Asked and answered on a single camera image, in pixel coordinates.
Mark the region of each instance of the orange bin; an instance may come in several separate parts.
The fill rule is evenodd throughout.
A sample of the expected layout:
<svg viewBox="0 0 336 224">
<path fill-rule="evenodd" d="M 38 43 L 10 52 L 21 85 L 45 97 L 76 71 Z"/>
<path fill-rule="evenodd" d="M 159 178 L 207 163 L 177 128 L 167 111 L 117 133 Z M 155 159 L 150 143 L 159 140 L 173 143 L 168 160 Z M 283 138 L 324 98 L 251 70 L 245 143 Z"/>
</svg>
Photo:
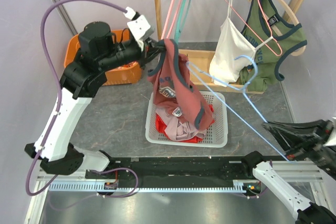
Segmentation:
<svg viewBox="0 0 336 224">
<path fill-rule="evenodd" d="M 113 30 L 117 36 L 117 41 L 120 42 L 122 30 Z M 129 30 L 125 30 L 123 40 L 130 39 Z M 64 67 L 73 62 L 76 52 L 79 49 L 78 34 L 73 36 L 68 44 L 67 54 L 64 60 Z M 137 83 L 141 78 L 141 68 L 137 62 L 133 63 L 130 67 L 122 67 L 121 69 L 113 69 L 107 71 L 107 82 L 104 85 L 128 84 Z"/>
</svg>

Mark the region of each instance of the wooden base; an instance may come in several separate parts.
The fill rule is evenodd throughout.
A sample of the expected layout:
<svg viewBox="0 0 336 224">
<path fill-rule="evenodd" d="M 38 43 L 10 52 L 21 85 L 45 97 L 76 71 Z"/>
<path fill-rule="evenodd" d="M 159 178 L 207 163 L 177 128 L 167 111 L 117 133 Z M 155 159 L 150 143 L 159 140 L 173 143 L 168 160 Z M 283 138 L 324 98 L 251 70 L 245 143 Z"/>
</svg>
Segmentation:
<svg viewBox="0 0 336 224">
<path fill-rule="evenodd" d="M 215 51 L 202 51 L 202 50 L 190 50 L 190 49 L 180 49 L 179 52 L 184 55 L 188 55 L 189 61 L 195 64 L 199 69 L 204 72 L 209 73 L 210 62 L 215 54 Z M 216 85 L 212 82 L 209 76 L 206 76 L 203 73 L 199 73 L 199 77 L 214 91 L 220 92 L 240 92 L 230 87 L 223 87 Z M 197 86 L 199 90 L 208 90 L 192 73 L 190 73 L 191 81 Z M 243 87 L 243 85 L 239 84 L 240 80 L 238 79 L 235 83 L 230 83 L 232 86 L 237 88 Z M 251 91 L 247 90 L 247 93 L 251 94 L 263 94 L 263 92 Z"/>
</svg>

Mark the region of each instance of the garment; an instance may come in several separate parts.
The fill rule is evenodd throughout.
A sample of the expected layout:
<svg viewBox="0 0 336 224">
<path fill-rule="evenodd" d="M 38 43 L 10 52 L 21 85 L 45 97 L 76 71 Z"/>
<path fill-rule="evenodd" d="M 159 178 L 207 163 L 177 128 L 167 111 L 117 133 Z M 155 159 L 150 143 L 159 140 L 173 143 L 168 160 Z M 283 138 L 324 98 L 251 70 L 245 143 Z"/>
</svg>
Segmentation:
<svg viewBox="0 0 336 224">
<path fill-rule="evenodd" d="M 214 58 L 210 63 L 209 73 L 217 79 L 224 82 L 236 82 L 239 78 L 239 72 L 251 64 L 246 58 L 235 60 L 240 55 L 246 55 L 254 59 L 257 50 L 266 42 L 254 47 L 251 43 L 239 32 L 232 23 L 231 8 L 232 0 L 229 0 L 227 9 L 227 17 L 222 24 L 220 37 L 216 47 Z"/>
<path fill-rule="evenodd" d="M 277 36 L 275 31 L 272 30 L 273 37 L 279 42 L 283 53 L 280 57 L 277 57 L 268 49 L 268 47 L 259 48 L 255 57 L 255 62 L 258 64 L 258 69 L 263 68 L 263 70 L 260 71 L 254 81 L 252 81 L 252 85 L 249 85 L 249 91 L 264 91 L 265 88 L 267 88 L 269 80 L 284 80 L 284 76 L 279 73 L 280 65 L 289 54 L 307 45 L 307 40 L 301 24 L 293 25 L 286 22 L 279 15 L 272 0 L 260 0 L 260 3 L 265 14 L 269 17 L 268 23 L 271 28 L 275 25 L 282 33 L 281 36 Z M 270 36 L 270 32 L 262 17 L 257 0 L 252 0 L 251 2 L 246 23 L 260 36 L 261 39 L 265 40 Z M 253 46 L 258 47 L 260 40 L 247 26 L 244 27 L 241 33 Z M 271 40 L 267 45 L 275 52 L 279 52 L 279 48 L 274 40 Z M 252 72 L 250 72 L 247 78 L 246 74 L 247 69 L 243 69 L 240 72 L 242 84 L 245 84 L 245 82 L 253 75 Z M 253 84 L 253 82 L 263 82 L 263 84 Z"/>
<path fill-rule="evenodd" d="M 198 131 L 189 122 L 181 123 L 179 119 L 173 115 L 167 115 L 165 109 L 156 108 L 155 127 L 160 133 L 167 138 L 177 142 L 198 143 L 203 140 L 207 130 Z"/>
<path fill-rule="evenodd" d="M 148 80 L 153 83 L 153 103 L 165 108 L 169 115 L 177 116 L 182 123 L 190 122 L 200 131 L 207 129 L 213 119 L 212 111 L 190 81 L 188 57 L 178 53 L 173 40 L 158 43 L 164 44 L 166 51 L 161 53 L 157 67 L 148 72 Z"/>
</svg>

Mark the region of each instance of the green tank top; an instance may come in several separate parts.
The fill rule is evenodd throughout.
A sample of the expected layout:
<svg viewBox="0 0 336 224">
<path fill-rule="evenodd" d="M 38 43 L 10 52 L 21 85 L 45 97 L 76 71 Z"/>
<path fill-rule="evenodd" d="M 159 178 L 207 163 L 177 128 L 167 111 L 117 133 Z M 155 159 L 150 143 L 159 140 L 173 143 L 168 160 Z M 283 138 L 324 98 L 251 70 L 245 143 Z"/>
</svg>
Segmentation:
<svg viewBox="0 0 336 224">
<path fill-rule="evenodd" d="M 276 25 L 276 27 L 282 33 L 281 36 L 278 36 L 272 29 L 274 39 L 278 41 L 282 48 L 282 55 L 278 57 L 272 51 L 270 51 L 267 46 L 262 46 L 256 53 L 255 62 L 258 64 L 258 66 L 263 63 L 273 63 L 267 65 L 272 68 L 274 67 L 274 71 L 270 71 L 270 69 L 268 69 L 267 72 L 269 74 L 272 74 L 273 76 L 267 76 L 267 78 L 276 78 L 277 80 L 282 81 L 284 80 L 284 77 L 279 73 L 280 65 L 289 54 L 307 45 L 307 40 L 303 32 L 302 25 L 293 25 L 286 22 L 279 15 L 272 0 L 260 0 L 260 3 L 265 14 L 267 15 L 267 17 L 269 17 L 268 23 L 270 24 L 271 28 L 273 27 L 273 25 Z M 262 16 L 257 0 L 252 0 L 251 2 L 251 7 L 246 23 L 256 32 L 256 34 L 258 34 L 258 36 L 263 41 L 270 37 L 268 26 Z M 259 40 L 257 36 L 246 25 L 241 33 L 254 47 L 257 47 L 261 43 L 261 40 Z M 278 54 L 280 53 L 280 49 L 278 48 L 274 40 L 271 40 L 269 43 L 267 43 L 267 45 L 272 48 L 274 52 Z M 244 74 L 242 72 L 240 73 L 241 81 L 244 84 L 248 79 L 246 76 L 247 68 L 244 68 L 242 71 L 245 72 Z"/>
</svg>

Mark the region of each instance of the blue hanger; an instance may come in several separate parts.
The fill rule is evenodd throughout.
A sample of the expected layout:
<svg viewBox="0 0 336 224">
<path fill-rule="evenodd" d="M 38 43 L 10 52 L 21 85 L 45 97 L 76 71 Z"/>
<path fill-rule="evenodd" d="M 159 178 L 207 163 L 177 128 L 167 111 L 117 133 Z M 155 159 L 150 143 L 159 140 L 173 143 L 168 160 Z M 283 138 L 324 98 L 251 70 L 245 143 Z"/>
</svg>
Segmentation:
<svg viewBox="0 0 336 224">
<path fill-rule="evenodd" d="M 182 5 L 181 5 L 181 8 L 180 8 L 180 12 L 179 12 L 179 17 L 177 18 L 175 37 L 174 37 L 174 40 L 176 41 L 176 43 L 179 43 L 180 36 L 181 36 L 182 30 L 183 30 L 183 27 L 184 27 L 184 23 L 185 23 L 185 20 L 187 18 L 188 12 L 189 12 L 189 7 L 190 7 L 191 0 L 189 0 L 189 2 L 188 2 L 188 6 L 187 6 L 187 9 L 186 9 L 183 21 L 182 21 L 182 25 L 181 25 L 181 19 L 182 19 L 182 14 L 183 14 L 185 2 L 186 2 L 186 0 L 182 1 Z"/>
<path fill-rule="evenodd" d="M 237 59 L 240 59 L 240 58 L 242 58 L 242 57 L 244 57 L 244 58 L 246 58 L 246 59 L 248 59 L 250 62 L 251 62 L 251 64 L 253 65 L 253 67 L 254 67 L 254 70 L 255 70 L 255 73 L 253 74 L 253 76 L 244 84 L 244 86 L 242 87 L 242 88 L 237 88 L 237 87 L 235 87 L 235 86 L 232 86 L 231 84 L 229 84 L 229 83 L 226 83 L 226 82 L 224 82 L 224 81 L 221 81 L 221 80 L 219 80 L 219 79 L 217 79 L 216 77 L 214 77 L 214 76 L 211 76 L 210 74 L 208 74 L 207 72 L 204 72 L 203 70 L 201 70 L 201 69 L 199 69 L 195 64 L 193 64 L 192 62 L 190 62 L 190 61 L 188 61 L 187 63 L 186 63 L 186 65 L 187 65 L 187 67 L 188 67 L 188 69 L 189 69 L 189 71 L 207 88 L 207 89 L 209 89 L 209 91 L 215 96 L 215 97 L 217 97 L 229 110 L 231 110 L 231 112 L 232 113 L 234 113 L 239 119 L 241 119 L 251 130 L 253 130 L 258 136 L 260 136 L 267 144 L 269 144 L 277 153 L 279 153 L 285 160 L 287 160 L 287 161 L 289 161 L 290 162 L 290 160 L 289 159 L 287 159 L 285 156 L 284 156 L 284 154 L 282 154 L 281 153 L 281 151 L 279 151 L 275 146 L 273 146 L 266 138 L 264 138 L 255 128 L 253 128 L 248 122 L 246 122 L 236 111 L 234 111 L 229 105 L 227 105 L 226 103 L 225 103 L 225 101 L 223 101 L 217 94 L 216 94 L 216 92 L 214 92 L 203 80 L 202 80 L 202 78 L 201 77 L 199 77 L 197 74 L 196 74 L 196 72 L 194 71 L 194 70 L 192 70 L 191 68 L 190 68 L 190 65 L 191 66 L 193 66 L 198 72 L 200 72 L 200 73 L 203 73 L 203 74 L 205 74 L 206 76 L 209 76 L 209 77 L 211 77 L 212 79 L 214 79 L 214 80 L 216 80 L 216 81 L 218 81 L 218 82 L 220 82 L 221 84 L 224 84 L 224 85 L 226 85 L 226 86 L 229 86 L 230 88 L 232 88 L 232 89 L 235 89 L 235 90 L 238 90 L 238 91 L 242 91 L 243 92 L 243 96 L 246 98 L 246 100 L 249 102 L 249 104 L 252 106 L 252 108 L 258 113 L 258 115 L 262 118 L 262 120 L 264 121 L 264 122 L 267 122 L 266 121 L 266 119 L 263 117 L 263 115 L 258 111 L 258 109 L 255 107 L 255 105 L 251 102 L 251 100 L 249 99 L 249 97 L 247 96 L 247 94 L 246 94 L 246 88 L 247 88 L 247 86 L 254 80 L 254 78 L 257 76 L 257 74 L 258 74 L 258 67 L 257 67 L 257 64 L 255 64 L 255 62 L 250 58 L 250 57 L 248 57 L 248 56 L 246 56 L 246 55 L 241 55 L 241 56 L 239 56 L 239 57 L 237 57 L 235 60 L 237 60 Z"/>
</svg>

